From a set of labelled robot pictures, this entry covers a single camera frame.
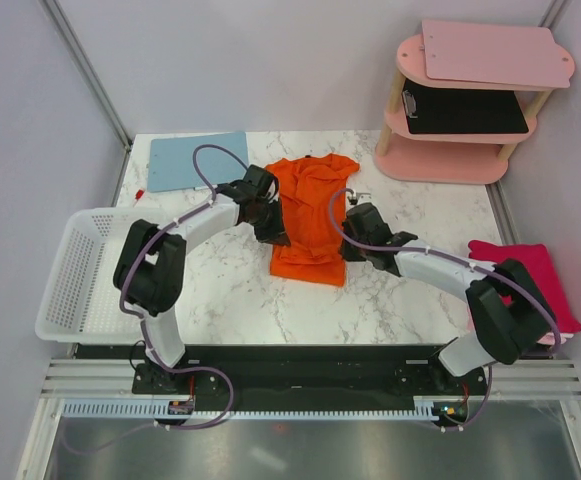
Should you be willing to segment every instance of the cable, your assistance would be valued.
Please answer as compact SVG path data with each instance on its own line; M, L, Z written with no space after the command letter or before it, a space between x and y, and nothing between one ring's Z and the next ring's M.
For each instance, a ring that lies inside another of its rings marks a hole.
M130 356L128 357L128 361L130 362L130 366L132 367L132 369L134 370L134 373L137 373L137 367L134 366L134 363L132 363L132 359L134 358L134 351L137 348L137 345L139 345L140 343L143 343L143 345L145 346L146 342L143 340L138 340L135 342L135 344L130 347Z
M274 193L272 195L270 195L268 198L274 198L280 192L280 189L279 189L279 179L276 176L273 176L272 177L272 181L274 183Z
M466 423L466 421L470 418L470 404L466 403L466 420L463 421L463 422L460 422L459 420L455 420L454 418L452 418L447 413L444 413L443 416L445 418L447 418L449 421L451 421L452 423L454 423L456 425L460 425L460 426L463 427L463 425Z
M371 250L371 251L375 251L375 252L391 252L391 253L414 252L414 253L425 253L426 255L434 255L437 257L441 257L445 260L449 260L451 262L457 263L465 268L473 269L476 272L479 272L483 275L486 275L488 277L494 278L495 280L498 280L499 282L503 283L504 285L512 288L517 293L519 293L523 298L525 298L530 303L530 305L532 305L541 314L541 316L544 318L544 320L550 326L550 330L552 330L552 333L554 334L554 345L549 350L549 352L550 352L550 354L554 354L559 350L559 348L561 347L561 333L559 332L559 328L557 327L557 324L555 323L555 321L552 318L552 316L550 315L550 313L548 313L548 311L543 307L543 305L541 305L541 303L539 303L539 301L536 298L534 298L532 295L530 295L530 293L528 293L528 291L526 291L523 287L521 287L520 285L517 285L515 282L508 279L507 277L504 277L503 275L501 275L497 272L492 272L490 270L487 270L479 265L471 265L470 262L464 260L463 258L455 257L454 255L451 255L449 253L441 252L439 250L434 250L434 249L429 248L429 247L428 248L408 247L408 246L403 246L403 247L390 246L390 247L388 247L388 246L366 245L366 244L363 244L361 242L357 242L356 240L350 238L348 235L345 234L345 232L341 229L341 227L337 223L336 219L334 218L334 202L337 198L339 198L344 193L354 194L354 190L352 190L351 188L342 188L341 190L335 192L334 195L332 195L332 197L330 197L330 202L328 203L328 218L330 219L330 223L332 224L332 226L334 227L336 232L339 235L341 235L341 237L343 237L343 239L346 242L348 242L351 245L354 245L355 247L362 248L364 250ZM461 426L443 427L442 432L448 431L448 430L450 430L450 431L463 430L464 427L467 427L472 422L474 422L477 419L477 417L479 417L479 415L481 415L481 412L483 411L483 407L486 404L486 402L488 401L488 398L490 397L491 389L492 389L492 366L490 365L490 366L488 366L488 387L486 388L486 394L483 396L483 400L481 401L481 403L477 407L477 410L474 412L474 415L472 416L472 418L469 418L468 420L466 420L465 423L463 423Z
M468 398L470 398L470 389L468 388L468 385L462 383L461 386L463 387L463 401L459 405L459 408L463 407L464 405L467 405Z
M68 441L66 440L65 436L65 427L64 427L63 431L61 432L61 445L63 446L63 448L65 448L73 455L79 456L94 455L95 453L99 453L101 450L105 450L109 446L117 443L119 440L123 440L124 438L129 437L130 435L134 435L135 433L140 432L141 430L154 427L155 427L154 423L142 423L141 425L137 425L136 427L131 428L127 432L122 433L118 437L115 437L112 440L108 440L107 442L99 445L98 447L88 448L86 450L79 450L77 448L74 448L72 445L68 444Z
M157 365L159 365L163 370L165 370L168 373L174 373L174 374L189 374L189 373L196 373L196 372L213 373L215 375L220 376L228 385L230 397L228 399L228 404L226 405L223 412L221 412L219 415L217 415L212 420L209 420L209 421L204 422L204 423L200 423L198 425L180 425L180 426L171 425L170 426L171 429L177 429L177 430L200 430L203 428L213 427L213 426L219 424L223 420L223 418L230 412L230 409L232 408L232 405L234 403L234 386L232 385L232 382L230 381L228 376L216 368L190 367L190 368L178 368L177 369L177 368L171 368L168 365L166 365L163 362L163 360L161 359L161 357L159 357L158 352L154 349L154 345L152 344L152 341L150 340L150 336L148 334L148 329L147 329L147 326L145 323L144 314L137 311L137 310L127 308L125 301L126 301L126 298L128 297L128 288L130 287L130 283L132 282L132 279L134 278L134 275L137 272L139 265L144 260L145 256L147 255L148 251L150 251L152 246L155 243L157 243L157 241L159 241L159 239L162 236L164 236L166 233L168 233L168 231L172 230L174 227L185 222L187 219L192 218L193 216L203 212L207 208L210 208L212 203L214 203L214 201L216 200L217 191L215 190L212 183L210 183L210 181L206 178L206 176L203 174L203 172L201 172L201 170L199 169L199 164L198 164L198 160L197 160L197 155L199 154L199 152L201 150L203 150L205 148L213 148L216 150L220 150L220 151L230 155L233 159L235 159L237 162L239 162L239 164L241 164L241 166L243 168L245 168L246 170L248 169L246 164L239 157L237 157L234 153L232 153L230 150L228 150L227 148L221 147L219 145L214 145L211 143L205 143L205 144L199 145L197 148L195 148L194 151L192 152L192 165L194 166L194 169L197 172L197 175L199 175L199 177L201 178L203 183L210 189L210 196L211 196L210 202L203 203L203 204L197 206L196 208L190 210L189 212L183 214L182 216L177 218L176 221L170 222L165 227L163 227L161 230L159 230L146 243L146 245L143 247L141 252L139 252L139 255L137 255L137 258L135 259L134 263L130 267L128 275L126 276L126 279L123 282L123 287L121 289L121 297L119 298L119 308L121 309L121 311L124 313L127 313L129 315L134 315L135 317L139 318L139 320L141 321L140 322L141 334L143 335L143 339L144 339L145 344L146 344L146 349L152 353L152 358L154 359L155 363Z

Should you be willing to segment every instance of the light blue mat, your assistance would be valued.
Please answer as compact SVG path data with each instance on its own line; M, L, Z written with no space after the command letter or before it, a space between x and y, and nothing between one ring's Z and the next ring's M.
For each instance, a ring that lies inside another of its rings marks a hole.
M250 165L244 132L201 137L158 138L150 145L148 191L167 192L204 186L192 165L192 152L204 143L214 143L227 148L246 165ZM197 155L197 161L199 168L213 185L243 178L245 173L243 167L230 155L216 149L201 150Z

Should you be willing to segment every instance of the red wire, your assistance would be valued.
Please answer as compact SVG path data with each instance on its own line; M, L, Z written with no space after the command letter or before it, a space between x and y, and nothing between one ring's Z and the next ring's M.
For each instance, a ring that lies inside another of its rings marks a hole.
M463 401L461 402L461 405L459 405L459 408L468 403L468 398L470 397L470 390L468 389L468 385L462 383L461 386L463 387Z

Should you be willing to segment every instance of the clothes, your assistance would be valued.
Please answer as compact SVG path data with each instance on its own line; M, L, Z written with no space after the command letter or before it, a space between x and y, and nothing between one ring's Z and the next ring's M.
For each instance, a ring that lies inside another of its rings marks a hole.
M570 311L561 281L545 245L509 245L500 247L491 243L472 240L468 243L468 247L470 248L470 258L475 260L500 263L508 258L514 258L523 263L554 312L557 326L562 335L566 334L565 338L568 338L571 335L567 334L581 331L581 324ZM546 335L540 341L540 343L546 344L553 342L554 339L551 335Z
M270 274L278 277L342 287L345 262L339 254L341 236L328 220L328 202L346 186L359 164L331 153L322 158L285 158L268 165L280 184L283 223L291 246L274 246ZM345 219L345 197L334 205L339 223Z

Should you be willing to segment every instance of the plastic basket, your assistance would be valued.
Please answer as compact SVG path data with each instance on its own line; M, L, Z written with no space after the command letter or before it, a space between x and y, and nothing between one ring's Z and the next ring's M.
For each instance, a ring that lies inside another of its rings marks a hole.
M151 208L97 208L70 217L37 316L39 338L105 345L141 338L137 319L119 310L112 284L130 225L139 219L168 221Z

